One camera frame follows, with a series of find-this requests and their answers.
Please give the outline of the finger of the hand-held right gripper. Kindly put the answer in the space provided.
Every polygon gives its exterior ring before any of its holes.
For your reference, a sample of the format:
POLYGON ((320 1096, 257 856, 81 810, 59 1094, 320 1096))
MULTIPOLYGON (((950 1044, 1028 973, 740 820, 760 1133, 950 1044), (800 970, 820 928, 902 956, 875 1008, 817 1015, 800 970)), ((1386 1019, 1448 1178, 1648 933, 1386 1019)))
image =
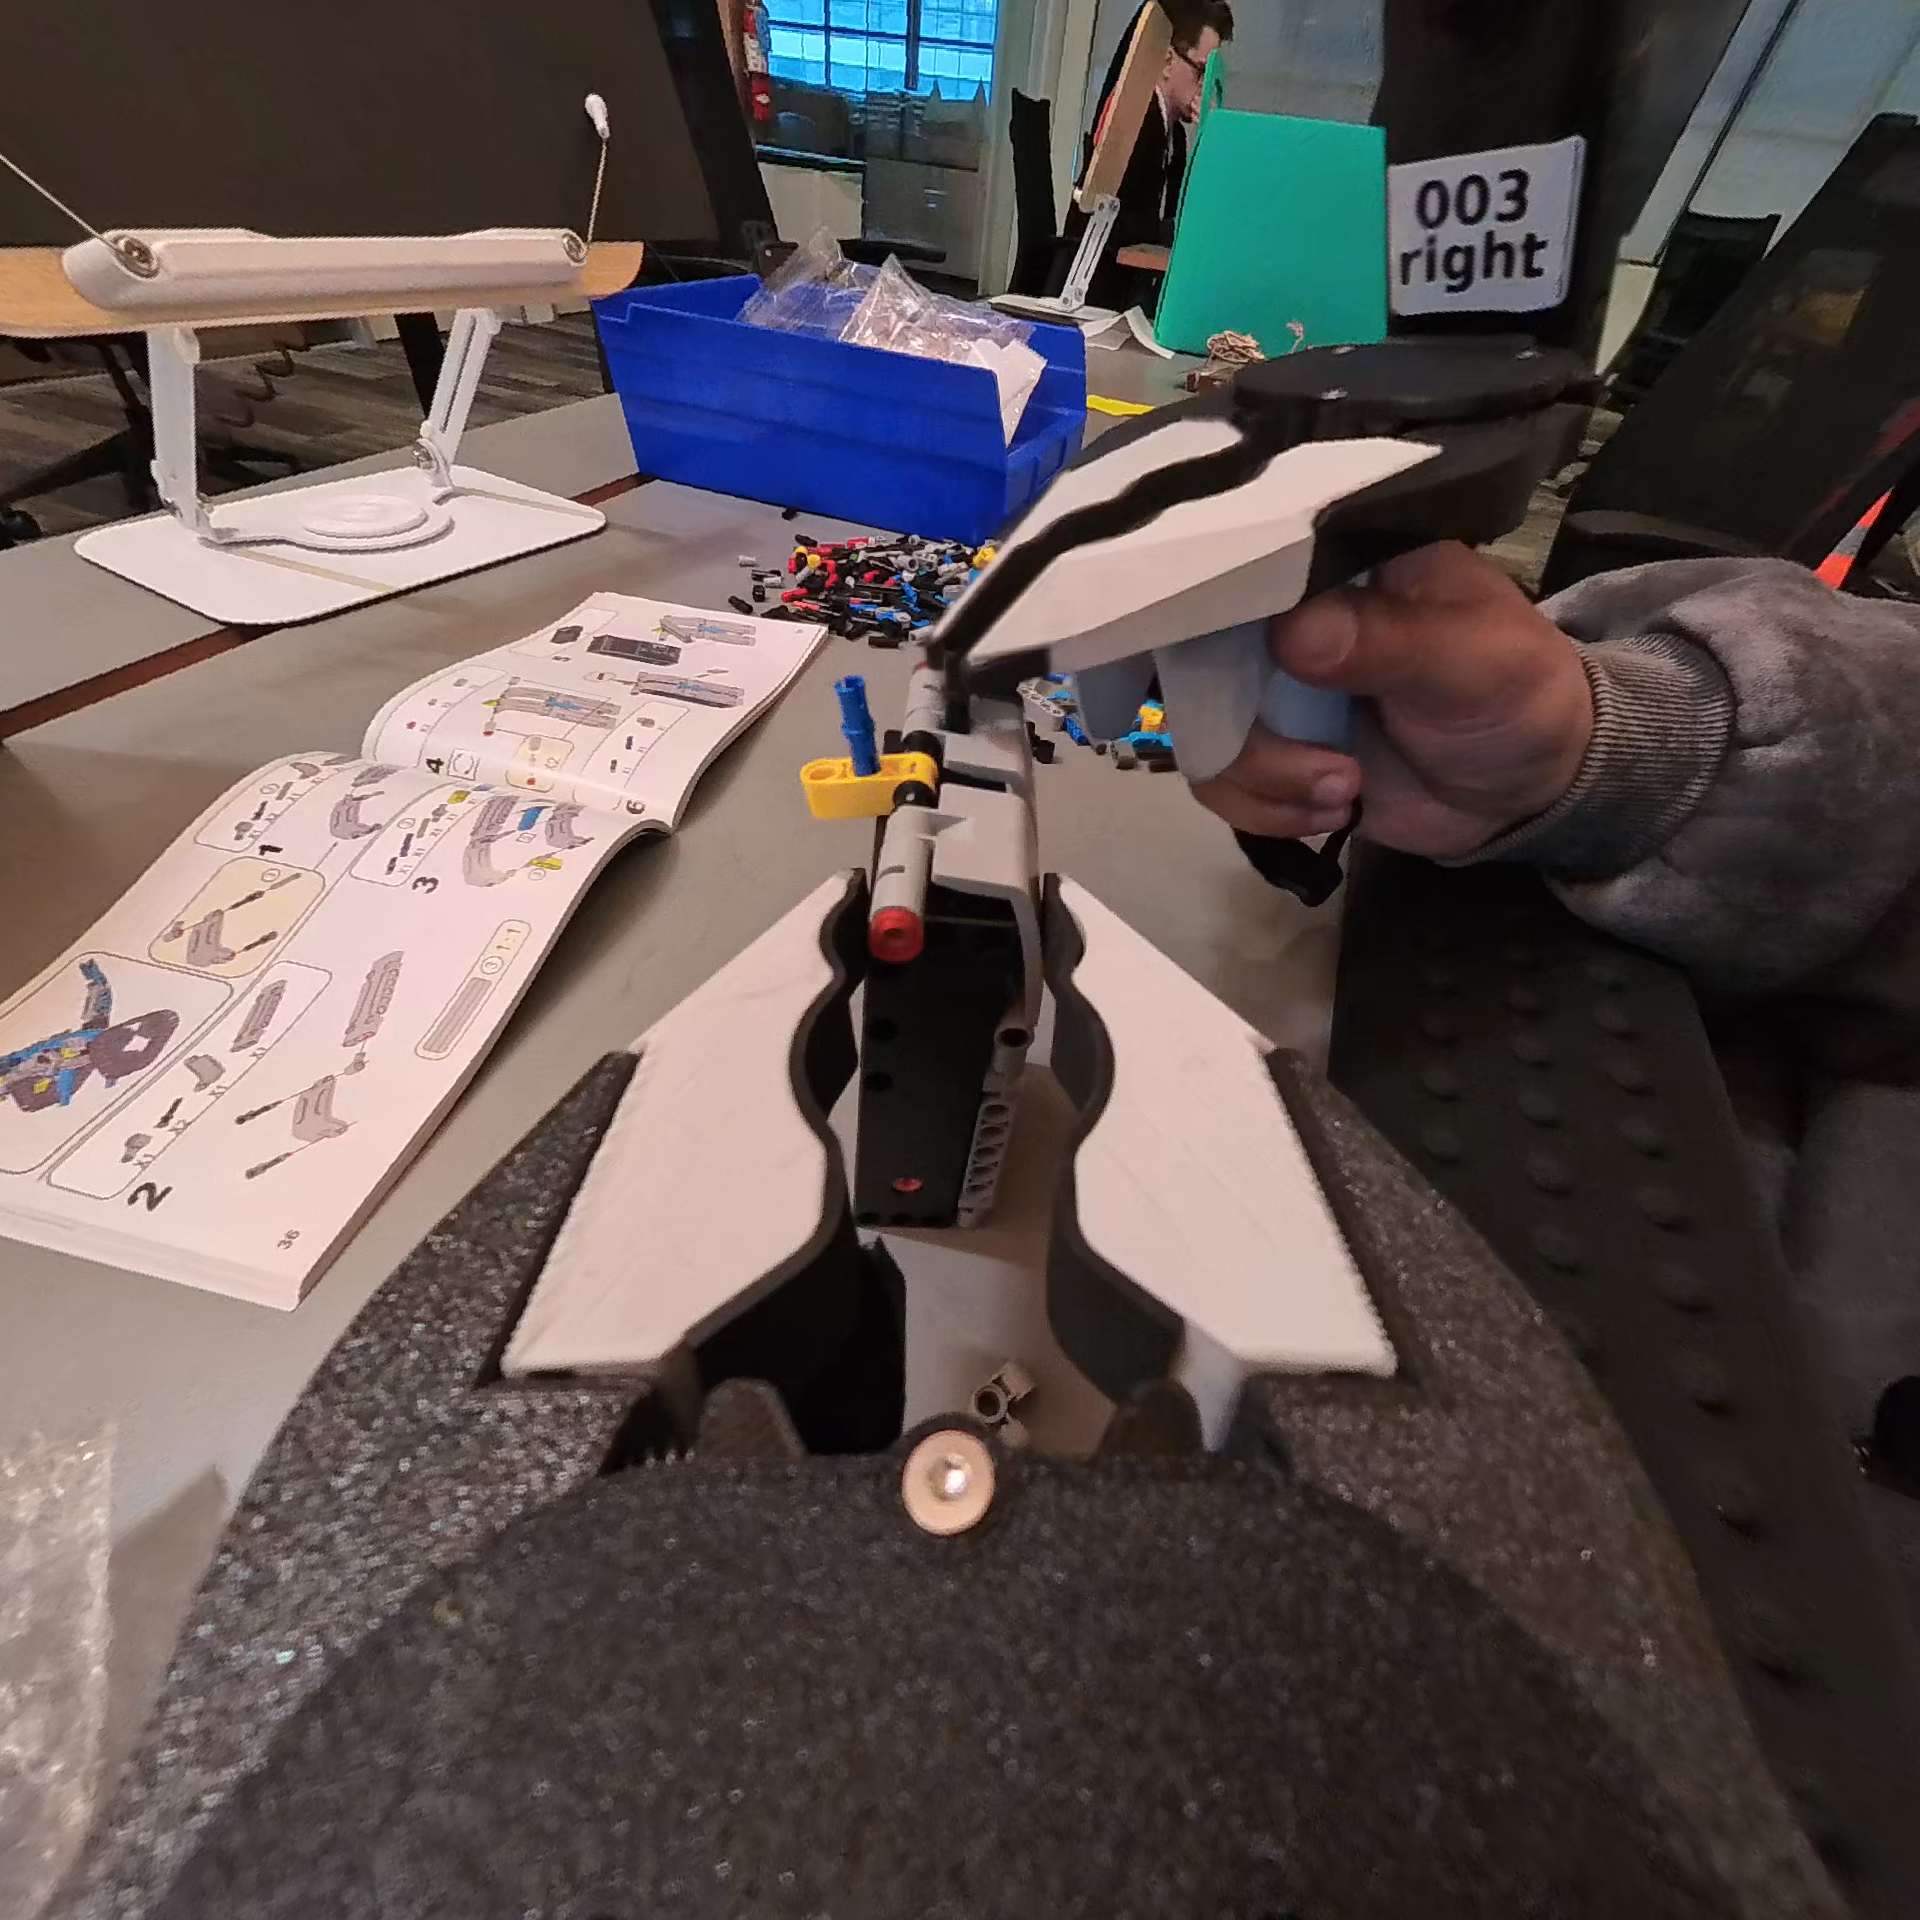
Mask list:
POLYGON ((938 643, 1012 633, 1042 611, 1042 586, 1067 561, 1148 529, 1171 509, 1252 484, 1280 454, 1280 431, 1235 405, 1166 405, 1111 429, 1008 526, 996 561, 933 625, 938 643))
POLYGON ((1072 540, 1033 586, 1014 586, 1014 561, 1040 553, 1040 537, 1012 540, 947 611, 938 642, 971 677, 1028 653, 1050 670, 1088 670, 1289 611, 1311 590, 1315 519, 1436 452, 1299 445, 1226 493, 1166 507, 1142 529, 1072 540))

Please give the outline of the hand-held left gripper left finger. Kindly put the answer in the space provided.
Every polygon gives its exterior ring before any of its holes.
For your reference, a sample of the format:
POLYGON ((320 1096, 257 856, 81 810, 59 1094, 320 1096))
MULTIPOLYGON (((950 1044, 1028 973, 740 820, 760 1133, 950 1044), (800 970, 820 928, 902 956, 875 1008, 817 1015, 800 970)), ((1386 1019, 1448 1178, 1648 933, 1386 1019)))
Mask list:
POLYGON ((854 1073, 863 871, 820 883, 638 1042, 500 1371, 763 1379, 809 1398, 863 1321, 829 1114, 854 1073))

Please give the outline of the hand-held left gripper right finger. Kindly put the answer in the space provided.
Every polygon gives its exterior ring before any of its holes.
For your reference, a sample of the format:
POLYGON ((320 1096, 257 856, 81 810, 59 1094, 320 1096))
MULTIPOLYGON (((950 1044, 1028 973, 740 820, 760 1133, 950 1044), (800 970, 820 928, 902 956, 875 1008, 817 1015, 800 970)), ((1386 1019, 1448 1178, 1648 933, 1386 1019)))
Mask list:
POLYGON ((1046 956, 1073 1104, 1046 1271, 1067 1359, 1114 1400, 1177 1383, 1211 1449, 1252 1379, 1391 1379, 1292 1063, 1082 883, 1047 880, 1046 956))

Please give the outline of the pile of small toy pieces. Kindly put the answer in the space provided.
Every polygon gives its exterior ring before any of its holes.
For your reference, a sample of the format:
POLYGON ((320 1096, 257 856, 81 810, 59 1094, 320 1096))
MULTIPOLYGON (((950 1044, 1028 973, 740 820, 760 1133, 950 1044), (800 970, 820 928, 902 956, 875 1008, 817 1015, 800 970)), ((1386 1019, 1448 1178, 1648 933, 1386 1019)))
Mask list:
MULTIPOLYGON (((947 605, 963 599, 974 577, 996 561, 996 544, 944 544, 919 537, 864 537, 825 544, 796 537, 782 564, 740 556, 746 589, 729 596, 740 616, 812 621, 834 638, 860 642, 875 649, 906 649, 928 642, 947 605)), ((1042 672, 1018 685, 1028 733, 1040 758, 1047 761, 1056 744, 1091 749, 1122 772, 1177 772, 1171 733, 1160 684, 1119 721, 1118 733, 1088 729, 1085 706, 1067 672, 1042 672)))

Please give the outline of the grey black toy brick assembly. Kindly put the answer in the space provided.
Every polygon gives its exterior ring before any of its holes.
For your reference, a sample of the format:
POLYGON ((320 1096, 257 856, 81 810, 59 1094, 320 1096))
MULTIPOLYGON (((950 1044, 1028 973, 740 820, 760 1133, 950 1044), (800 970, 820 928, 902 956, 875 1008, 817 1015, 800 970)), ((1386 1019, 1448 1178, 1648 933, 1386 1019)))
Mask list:
POLYGON ((1018 704, 974 695, 940 647, 875 737, 837 684, 849 756, 800 767, 823 822, 873 822, 853 1205, 864 1227, 974 1227, 993 1205, 1042 1019, 1034 766, 1018 704))

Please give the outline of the person's right forearm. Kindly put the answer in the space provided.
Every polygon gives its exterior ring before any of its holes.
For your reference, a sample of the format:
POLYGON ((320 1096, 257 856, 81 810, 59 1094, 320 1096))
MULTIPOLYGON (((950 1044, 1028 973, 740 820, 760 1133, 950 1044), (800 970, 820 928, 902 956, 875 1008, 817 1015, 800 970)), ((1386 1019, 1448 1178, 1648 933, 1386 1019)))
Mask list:
POLYGON ((1918 608, 1722 559, 1592 575, 1545 613, 1582 643, 1592 743, 1471 861, 1537 868, 1706 996, 1785 996, 1832 1073, 1918 1078, 1918 608))

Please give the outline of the person's right hand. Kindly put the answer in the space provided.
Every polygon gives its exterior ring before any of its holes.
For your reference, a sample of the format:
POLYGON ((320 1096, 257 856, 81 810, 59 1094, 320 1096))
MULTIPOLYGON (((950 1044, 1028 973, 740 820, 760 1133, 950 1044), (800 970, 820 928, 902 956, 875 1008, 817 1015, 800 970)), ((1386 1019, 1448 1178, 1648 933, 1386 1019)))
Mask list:
POLYGON ((1354 698, 1354 743, 1253 729, 1220 776, 1193 785, 1231 829, 1319 837, 1360 810, 1376 845, 1464 860, 1555 806, 1592 737, 1571 638, 1460 544, 1304 602, 1268 643, 1283 672, 1354 698))

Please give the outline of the green plastic bin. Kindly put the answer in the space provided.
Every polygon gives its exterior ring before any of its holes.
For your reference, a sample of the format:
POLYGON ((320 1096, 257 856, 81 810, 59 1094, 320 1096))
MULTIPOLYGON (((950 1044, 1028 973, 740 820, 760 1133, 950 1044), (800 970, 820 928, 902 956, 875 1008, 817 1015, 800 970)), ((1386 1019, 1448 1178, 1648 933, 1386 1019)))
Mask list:
POLYGON ((1386 130, 1226 107, 1203 80, 1156 344, 1245 335, 1265 357, 1386 341, 1386 130))

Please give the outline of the clear plastic bags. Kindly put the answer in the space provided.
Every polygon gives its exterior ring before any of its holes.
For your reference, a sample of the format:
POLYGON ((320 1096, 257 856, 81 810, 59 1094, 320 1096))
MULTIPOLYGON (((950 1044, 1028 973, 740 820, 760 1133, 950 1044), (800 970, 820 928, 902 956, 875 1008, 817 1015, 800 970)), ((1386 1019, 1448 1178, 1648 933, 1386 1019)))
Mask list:
POLYGON ((993 373, 1005 445, 1040 389, 1046 352, 1040 326, 965 303, 915 280, 895 251, 882 265, 854 265, 825 228, 809 232, 783 265, 746 301, 737 319, 808 341, 891 349, 993 373))

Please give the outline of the instruction booklet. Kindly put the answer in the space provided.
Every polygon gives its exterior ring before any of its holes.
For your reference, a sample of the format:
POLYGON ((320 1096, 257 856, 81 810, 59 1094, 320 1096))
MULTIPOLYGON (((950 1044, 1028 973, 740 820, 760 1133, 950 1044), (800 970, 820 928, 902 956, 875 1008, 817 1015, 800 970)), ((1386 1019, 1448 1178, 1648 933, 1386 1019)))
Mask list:
POLYGON ((3 1238, 293 1310, 823 638, 595 596, 253 772, 3 1005, 3 1238))

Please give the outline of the blue plastic bin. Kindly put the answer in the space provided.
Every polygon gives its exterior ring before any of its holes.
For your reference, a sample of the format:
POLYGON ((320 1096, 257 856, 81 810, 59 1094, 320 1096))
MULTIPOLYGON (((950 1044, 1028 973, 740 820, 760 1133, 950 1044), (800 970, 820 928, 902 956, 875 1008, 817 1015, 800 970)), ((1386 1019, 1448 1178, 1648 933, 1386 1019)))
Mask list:
POLYGON ((737 324, 757 279, 630 287, 595 324, 638 470, 924 540, 988 540, 1077 454, 1088 357, 1040 326, 1014 440, 975 366, 737 324))

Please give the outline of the white stand with wooden board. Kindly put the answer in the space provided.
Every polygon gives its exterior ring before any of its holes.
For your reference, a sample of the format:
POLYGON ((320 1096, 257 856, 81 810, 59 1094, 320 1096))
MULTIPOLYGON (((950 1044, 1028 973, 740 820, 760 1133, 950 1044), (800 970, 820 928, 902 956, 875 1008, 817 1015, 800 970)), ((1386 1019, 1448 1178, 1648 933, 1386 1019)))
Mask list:
MULTIPOLYGON (((1125 41, 1125 52, 1118 72, 1118 84, 1111 93, 1111 104, 1105 113, 1105 119, 1098 122, 1098 135, 1091 144, 1091 159, 1073 185, 1073 207, 1082 209, 1082 217, 1091 217, 1105 200, 1118 200, 1118 213, 1119 213, 1119 181, 1125 173, 1130 153, 1137 147, 1139 128, 1142 128, 1142 115, 1152 103, 1156 82, 1160 82, 1160 68, 1166 60, 1166 46, 1170 46, 1170 23, 1166 12, 1156 4, 1146 4, 1142 12, 1137 17, 1137 27, 1125 41)), ((1170 248, 1166 244, 1137 244, 1137 248, 1105 248, 1102 256, 1102 273, 1105 265, 1118 265, 1118 273, 1125 275, 1166 275, 1170 265, 1170 248)))
POLYGON ((454 575, 588 540, 603 515, 462 463, 505 312, 632 286, 640 243, 567 228, 463 236, 260 236, 112 228, 3 251, 3 335, 145 335, 157 515, 77 540, 77 559, 218 627, 293 627, 454 575), (450 312, 444 369, 407 463, 209 503, 200 491, 200 330, 450 312))

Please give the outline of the clear plastic bag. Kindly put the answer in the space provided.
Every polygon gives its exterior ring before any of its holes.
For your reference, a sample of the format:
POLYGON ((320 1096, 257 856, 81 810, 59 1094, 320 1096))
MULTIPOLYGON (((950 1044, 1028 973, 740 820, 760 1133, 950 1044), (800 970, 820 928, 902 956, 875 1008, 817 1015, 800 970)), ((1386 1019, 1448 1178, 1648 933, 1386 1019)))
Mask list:
POLYGON ((114 1432, 3 1449, 3 1917, 44 1917, 100 1801, 114 1432))

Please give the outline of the dark panel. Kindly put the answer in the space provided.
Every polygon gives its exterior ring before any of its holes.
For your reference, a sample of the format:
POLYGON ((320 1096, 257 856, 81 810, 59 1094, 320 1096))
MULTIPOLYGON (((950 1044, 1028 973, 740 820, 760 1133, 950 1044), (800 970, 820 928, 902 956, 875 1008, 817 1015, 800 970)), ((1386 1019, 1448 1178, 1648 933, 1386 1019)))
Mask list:
POLYGON ((716 4, 3 4, 3 244, 91 228, 710 244, 763 218, 716 4))

